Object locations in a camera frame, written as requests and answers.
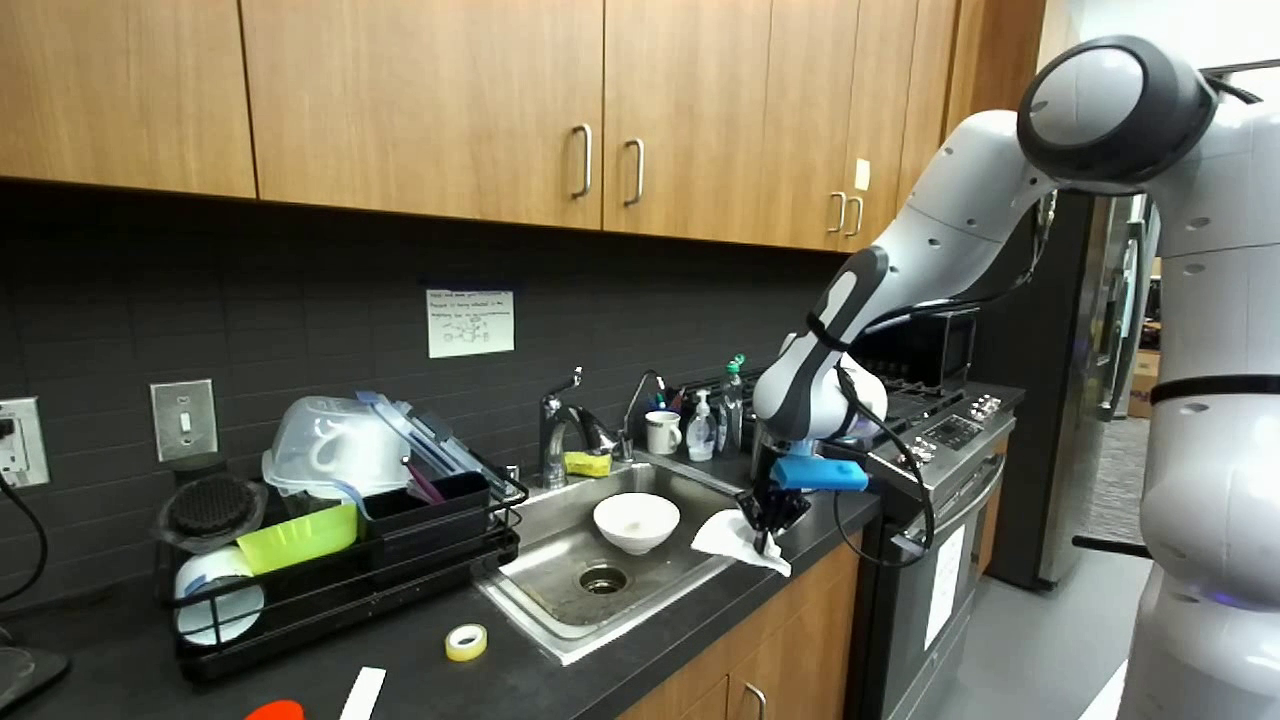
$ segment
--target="wall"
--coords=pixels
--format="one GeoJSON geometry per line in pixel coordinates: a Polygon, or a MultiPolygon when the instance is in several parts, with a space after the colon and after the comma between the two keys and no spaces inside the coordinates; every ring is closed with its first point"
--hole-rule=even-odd
{"type": "MultiPolygon", "coordinates": [[[[51,565],[20,603],[153,572],[173,475],[147,382],[210,377],[235,470],[297,397],[378,389],[430,406],[487,459],[537,456],[541,397],[586,369],[621,415],[636,377],[758,369],[835,255],[401,220],[184,195],[0,183],[0,397],[40,397],[51,483],[24,490],[51,565]],[[515,351],[429,360],[418,288],[511,288],[515,351]]],[[[0,590],[31,566],[0,505],[0,590]]]]}

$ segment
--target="soap dispenser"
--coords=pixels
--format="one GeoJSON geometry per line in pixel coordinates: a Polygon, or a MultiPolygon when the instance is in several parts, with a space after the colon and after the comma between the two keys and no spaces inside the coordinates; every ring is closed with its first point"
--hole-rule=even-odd
{"type": "Polygon", "coordinates": [[[716,423],[711,423],[711,390],[707,389],[695,389],[684,447],[688,447],[688,459],[695,459],[695,464],[711,459],[711,452],[716,452],[716,423]]]}

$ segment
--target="cup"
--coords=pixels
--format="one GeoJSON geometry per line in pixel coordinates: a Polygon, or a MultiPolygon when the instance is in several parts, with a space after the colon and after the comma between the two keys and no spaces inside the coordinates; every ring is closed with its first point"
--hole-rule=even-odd
{"type": "Polygon", "coordinates": [[[681,413],[645,413],[645,447],[653,456],[677,456],[681,447],[681,413]]]}
{"type": "Polygon", "coordinates": [[[311,466],[350,483],[359,497],[401,488],[404,459],[408,444],[374,415],[346,415],[311,444],[311,466]]]}

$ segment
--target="red object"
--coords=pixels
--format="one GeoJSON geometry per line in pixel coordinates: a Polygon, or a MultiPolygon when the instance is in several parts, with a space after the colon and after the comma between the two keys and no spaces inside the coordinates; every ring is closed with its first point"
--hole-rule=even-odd
{"type": "Polygon", "coordinates": [[[243,720],[309,720],[309,707],[299,698],[273,698],[250,707],[243,720]]]}

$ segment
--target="wooden cabinet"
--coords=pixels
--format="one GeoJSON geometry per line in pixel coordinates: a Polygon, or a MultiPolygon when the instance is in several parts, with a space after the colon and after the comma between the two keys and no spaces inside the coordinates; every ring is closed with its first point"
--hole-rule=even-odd
{"type": "Polygon", "coordinates": [[[859,175],[848,179],[848,191],[856,195],[848,220],[853,244],[876,239],[894,214],[914,11],[918,0],[859,0],[848,96],[848,170],[859,175]]]}
{"type": "Polygon", "coordinates": [[[773,0],[606,0],[604,229],[753,239],[773,0]]]}
{"type": "Polygon", "coordinates": [[[758,244],[848,247],[848,92],[859,0],[774,0],[758,244]]]}
{"type": "Polygon", "coordinates": [[[250,195],[235,0],[3,0],[0,175],[250,195]]]}
{"type": "Polygon", "coordinates": [[[961,0],[949,127],[982,106],[1017,106],[1034,77],[1044,0],[961,0]]]}
{"type": "Polygon", "coordinates": [[[856,555],[832,549],[625,715],[835,720],[842,715],[853,608],[856,555]]]}
{"type": "Polygon", "coordinates": [[[894,179],[894,203],[905,203],[943,145],[949,127],[949,81],[952,81],[952,40],[956,40],[961,0],[918,0],[914,43],[910,43],[910,83],[905,111],[905,159],[894,179]]]}
{"type": "Polygon", "coordinates": [[[598,0],[243,0],[264,199],[598,229],[598,0]]]}

